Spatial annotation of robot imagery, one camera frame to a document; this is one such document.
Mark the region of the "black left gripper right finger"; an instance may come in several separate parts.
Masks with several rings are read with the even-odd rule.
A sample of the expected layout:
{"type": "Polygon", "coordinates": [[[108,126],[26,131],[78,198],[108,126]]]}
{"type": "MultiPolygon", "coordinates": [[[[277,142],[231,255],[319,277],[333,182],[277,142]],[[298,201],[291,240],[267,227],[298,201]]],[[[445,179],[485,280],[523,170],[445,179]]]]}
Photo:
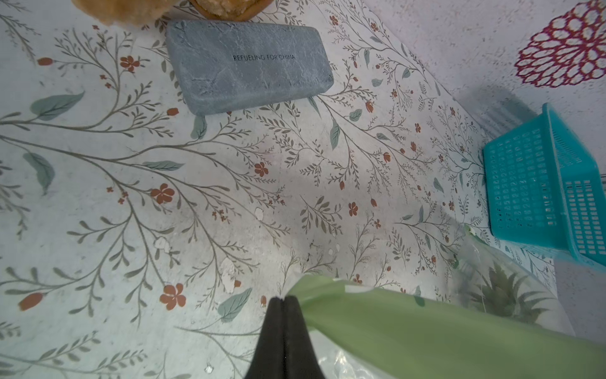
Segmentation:
{"type": "Polygon", "coordinates": [[[324,379],[296,297],[284,299],[283,312],[286,378],[324,379]]]}

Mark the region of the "clear zip-top bag green seal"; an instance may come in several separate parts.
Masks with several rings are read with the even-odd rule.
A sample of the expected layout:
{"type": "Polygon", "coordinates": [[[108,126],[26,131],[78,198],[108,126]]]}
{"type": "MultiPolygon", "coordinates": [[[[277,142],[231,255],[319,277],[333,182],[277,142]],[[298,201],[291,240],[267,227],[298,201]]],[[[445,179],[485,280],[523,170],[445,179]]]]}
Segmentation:
{"type": "Polygon", "coordinates": [[[394,378],[605,376],[600,344],[461,306],[324,276],[290,295],[308,328],[394,378]]]}

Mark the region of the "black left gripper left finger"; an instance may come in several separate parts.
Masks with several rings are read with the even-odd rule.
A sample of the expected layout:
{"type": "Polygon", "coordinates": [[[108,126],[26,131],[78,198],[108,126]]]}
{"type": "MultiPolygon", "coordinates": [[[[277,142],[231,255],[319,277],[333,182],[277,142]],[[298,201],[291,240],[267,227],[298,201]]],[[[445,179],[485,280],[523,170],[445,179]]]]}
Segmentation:
{"type": "Polygon", "coordinates": [[[281,379],[285,377],[284,301],[272,298],[264,317],[257,346],[245,379],[281,379]]]}

